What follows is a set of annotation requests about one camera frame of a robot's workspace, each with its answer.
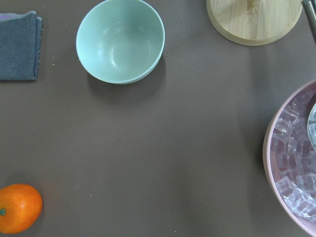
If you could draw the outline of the grey folded cloth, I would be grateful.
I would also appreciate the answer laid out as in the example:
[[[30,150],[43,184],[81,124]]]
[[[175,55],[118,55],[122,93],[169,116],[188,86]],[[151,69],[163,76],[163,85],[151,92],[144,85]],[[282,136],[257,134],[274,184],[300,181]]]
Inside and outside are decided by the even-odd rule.
[[[40,64],[42,18],[36,11],[0,14],[0,80],[34,81]]]

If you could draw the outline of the pink bowl of ice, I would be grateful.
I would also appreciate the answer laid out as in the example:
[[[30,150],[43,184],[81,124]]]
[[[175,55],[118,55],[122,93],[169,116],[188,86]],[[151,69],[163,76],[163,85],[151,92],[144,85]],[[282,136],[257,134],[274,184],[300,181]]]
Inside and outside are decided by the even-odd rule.
[[[308,114],[316,82],[297,89],[270,121],[263,144],[265,174],[287,215],[316,235],[316,152],[308,137]]]

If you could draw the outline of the wooden cup tree stand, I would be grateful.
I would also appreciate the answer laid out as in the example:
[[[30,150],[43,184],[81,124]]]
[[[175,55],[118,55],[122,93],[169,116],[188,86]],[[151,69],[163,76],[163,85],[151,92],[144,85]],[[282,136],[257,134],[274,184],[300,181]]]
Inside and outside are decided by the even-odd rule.
[[[206,6],[219,34],[247,46],[281,39],[294,28],[302,12],[299,0],[208,0]]]

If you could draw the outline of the orange fruit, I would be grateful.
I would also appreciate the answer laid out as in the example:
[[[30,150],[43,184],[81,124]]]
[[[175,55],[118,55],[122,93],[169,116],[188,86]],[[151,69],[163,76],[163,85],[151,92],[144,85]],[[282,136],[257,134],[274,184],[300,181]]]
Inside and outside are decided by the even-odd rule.
[[[17,234],[40,216],[42,197],[33,186],[12,184],[0,190],[0,232]]]

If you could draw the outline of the metal ice scoop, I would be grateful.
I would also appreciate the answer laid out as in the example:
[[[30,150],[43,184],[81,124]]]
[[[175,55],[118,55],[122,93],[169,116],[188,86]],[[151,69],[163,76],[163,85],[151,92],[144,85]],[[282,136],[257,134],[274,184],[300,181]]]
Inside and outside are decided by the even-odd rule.
[[[309,26],[312,32],[314,41],[316,41],[316,1],[315,0],[303,0],[303,8],[305,10]],[[311,144],[316,149],[316,97],[314,96],[313,106],[307,119],[307,132]]]

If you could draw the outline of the green bowl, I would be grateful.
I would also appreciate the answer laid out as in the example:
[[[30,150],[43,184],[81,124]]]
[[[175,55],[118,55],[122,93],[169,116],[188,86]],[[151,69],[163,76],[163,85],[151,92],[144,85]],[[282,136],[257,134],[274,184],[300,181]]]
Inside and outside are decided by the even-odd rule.
[[[158,12],[143,0],[105,0],[83,18],[76,51],[83,68],[98,80],[129,84],[157,66],[165,45]]]

